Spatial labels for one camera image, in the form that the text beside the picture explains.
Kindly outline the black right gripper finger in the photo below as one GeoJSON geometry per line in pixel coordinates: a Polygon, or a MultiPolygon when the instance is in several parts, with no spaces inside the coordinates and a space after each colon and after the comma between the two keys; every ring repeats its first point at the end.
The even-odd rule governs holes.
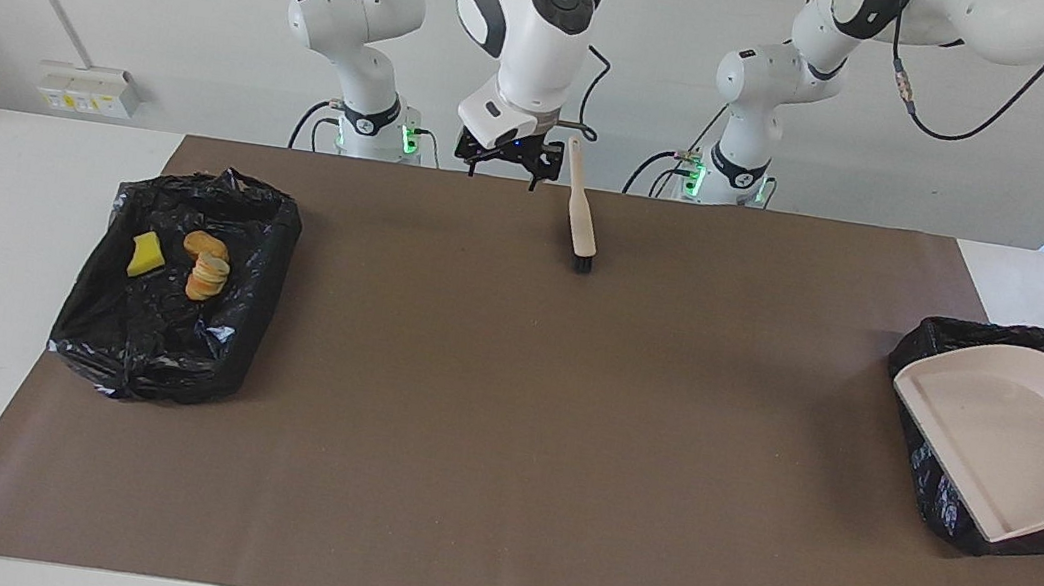
{"type": "Polygon", "coordinates": [[[564,162],[565,143],[559,141],[545,141],[542,138],[536,142],[536,147],[530,153],[528,173],[531,175],[530,187],[527,191],[536,190],[536,186],[542,182],[556,181],[560,177],[564,162]]]}
{"type": "Polygon", "coordinates": [[[470,130],[460,128],[455,156],[468,170],[467,175],[472,177],[476,173],[478,164],[487,159],[488,149],[478,143],[470,130]]]}

